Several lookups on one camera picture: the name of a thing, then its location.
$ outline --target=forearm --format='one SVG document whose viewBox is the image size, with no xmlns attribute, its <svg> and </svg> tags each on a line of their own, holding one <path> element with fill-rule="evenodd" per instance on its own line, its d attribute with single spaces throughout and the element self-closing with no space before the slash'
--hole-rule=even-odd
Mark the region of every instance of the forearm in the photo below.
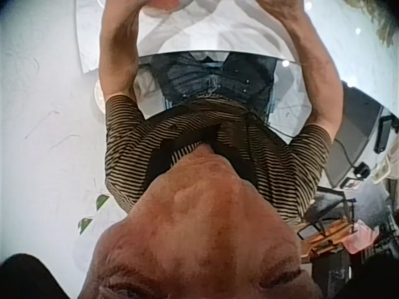
<svg viewBox="0 0 399 299">
<path fill-rule="evenodd" d="M 334 61 L 305 13 L 283 22 L 283 25 L 298 52 L 312 104 L 312 113 L 307 123 L 326 128 L 334 139 L 342 121 L 344 104 L 342 82 Z"/>
<path fill-rule="evenodd" d="M 99 76 L 104 97 L 124 94 L 135 100 L 133 82 L 138 72 L 138 13 L 114 27 L 115 20 L 104 14 L 100 35 Z"/>
</svg>

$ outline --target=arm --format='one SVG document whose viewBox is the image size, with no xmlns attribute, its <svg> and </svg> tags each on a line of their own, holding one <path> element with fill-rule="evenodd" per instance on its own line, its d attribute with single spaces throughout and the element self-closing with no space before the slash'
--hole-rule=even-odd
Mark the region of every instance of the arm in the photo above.
<svg viewBox="0 0 399 299">
<path fill-rule="evenodd" d="M 299 55 L 312 113 L 306 125 L 325 129 L 334 140 L 341 121 L 344 90 L 337 68 L 307 14 L 303 0 L 258 0 L 289 33 Z"/>
<path fill-rule="evenodd" d="M 107 1 L 100 35 L 100 83 L 105 101 L 125 95 L 134 102 L 138 72 L 138 14 L 146 0 Z"/>
</svg>

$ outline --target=striped shirt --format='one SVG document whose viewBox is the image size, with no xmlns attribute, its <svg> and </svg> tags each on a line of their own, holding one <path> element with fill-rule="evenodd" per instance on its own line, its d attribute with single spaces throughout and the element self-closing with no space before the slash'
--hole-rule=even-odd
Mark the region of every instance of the striped shirt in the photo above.
<svg viewBox="0 0 399 299">
<path fill-rule="evenodd" d="M 253 113 L 223 99 L 199 99 L 148 120 L 128 97 L 107 102 L 106 185 L 127 213 L 151 182 L 198 145 L 211 145 L 287 222 L 313 200 L 331 139 L 305 126 L 289 145 Z"/>
</svg>

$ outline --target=pink object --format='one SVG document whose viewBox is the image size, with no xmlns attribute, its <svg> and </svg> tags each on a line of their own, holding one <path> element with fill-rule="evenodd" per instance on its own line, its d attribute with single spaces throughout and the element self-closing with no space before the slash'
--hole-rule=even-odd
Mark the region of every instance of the pink object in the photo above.
<svg viewBox="0 0 399 299">
<path fill-rule="evenodd" d="M 359 251 L 366 249 L 368 246 L 373 245 L 375 239 L 380 234 L 380 230 L 377 227 L 371 230 L 363 221 L 359 220 L 355 224 L 356 232 L 346 238 L 343 241 L 343 245 L 350 254 L 356 254 Z"/>
<path fill-rule="evenodd" d="M 164 11 L 172 11 L 180 5 L 180 0 L 151 0 L 147 5 Z"/>
</svg>

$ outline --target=black device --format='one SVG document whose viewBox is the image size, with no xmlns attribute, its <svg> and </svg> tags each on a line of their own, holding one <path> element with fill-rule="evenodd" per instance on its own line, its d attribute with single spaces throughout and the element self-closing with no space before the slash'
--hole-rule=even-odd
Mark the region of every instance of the black device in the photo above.
<svg viewBox="0 0 399 299">
<path fill-rule="evenodd" d="M 377 142 L 375 143 L 374 152 L 377 154 L 382 153 L 386 150 L 389 134 L 391 132 L 393 117 L 383 116 L 380 118 L 380 123 L 378 125 L 378 135 Z"/>
<path fill-rule="evenodd" d="M 366 163 L 361 162 L 360 165 L 353 170 L 353 173 L 358 179 L 367 179 L 372 171 Z"/>
</svg>

